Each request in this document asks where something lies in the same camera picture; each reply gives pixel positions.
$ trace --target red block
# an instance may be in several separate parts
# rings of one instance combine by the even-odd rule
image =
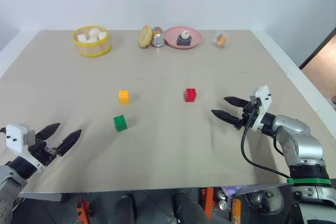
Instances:
[[[186,89],[184,94],[184,100],[186,102],[194,102],[196,99],[196,89]]]

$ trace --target yellow basket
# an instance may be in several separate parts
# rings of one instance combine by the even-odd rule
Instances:
[[[101,31],[105,31],[106,32],[106,36],[104,39],[102,40],[98,40],[96,42],[92,42],[92,43],[83,43],[83,42],[79,42],[77,39],[77,35],[79,34],[85,34],[87,38],[89,38],[89,31],[92,28],[97,27],[99,30]],[[102,56],[104,54],[107,54],[111,48],[111,40],[110,40],[110,33],[109,31],[101,26],[85,26],[85,27],[81,27],[79,29],[77,29],[76,31],[74,31],[72,33],[72,41],[75,44],[77,51],[80,55],[83,55],[85,57],[98,57],[98,56]]]

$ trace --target white block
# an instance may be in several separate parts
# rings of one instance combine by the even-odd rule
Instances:
[[[98,41],[98,39],[96,37],[90,37],[86,42],[87,43],[93,43],[93,42],[96,42]]]
[[[96,37],[97,39],[99,38],[99,33],[100,33],[100,30],[97,27],[89,31],[90,37]]]
[[[79,42],[82,42],[82,43],[86,43],[86,41],[88,40],[86,38],[85,34],[79,34],[79,35],[77,35],[77,39],[78,39]]]
[[[99,33],[99,35],[98,35],[99,40],[102,40],[102,39],[104,39],[105,37],[106,37],[106,32],[105,32],[105,31],[101,31],[101,32]]]

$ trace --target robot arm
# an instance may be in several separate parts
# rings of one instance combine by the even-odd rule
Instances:
[[[241,119],[221,110],[212,112],[219,119],[233,124],[238,130],[242,126],[251,127],[254,131],[260,129],[262,133],[279,142],[282,148],[282,152],[279,152],[284,156],[290,171],[290,177],[286,176],[287,182],[293,185],[293,196],[299,201],[298,206],[302,213],[307,214],[309,211],[304,209],[317,204],[318,207],[316,205],[315,209],[321,207],[324,209],[318,213],[332,209],[328,211],[330,215],[323,215],[323,220],[335,221],[336,190],[331,187],[319,141],[310,134],[310,128],[305,123],[284,115],[275,116],[266,112],[271,103],[271,94],[267,86],[258,88],[250,98],[251,101],[237,97],[224,98],[231,105],[243,108]]]
[[[0,129],[0,133],[6,134],[6,146],[17,155],[13,161],[0,166],[0,224],[12,221],[14,200],[27,185],[27,179],[48,166],[57,155],[63,156],[77,142],[81,130],[72,132],[57,148],[48,148],[45,140],[59,125],[48,125],[36,135],[32,128],[24,125],[7,125]]]

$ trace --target green band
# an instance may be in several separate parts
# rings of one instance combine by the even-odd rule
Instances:
[[[294,184],[328,184],[331,185],[331,181],[328,178],[287,178],[287,183]]]

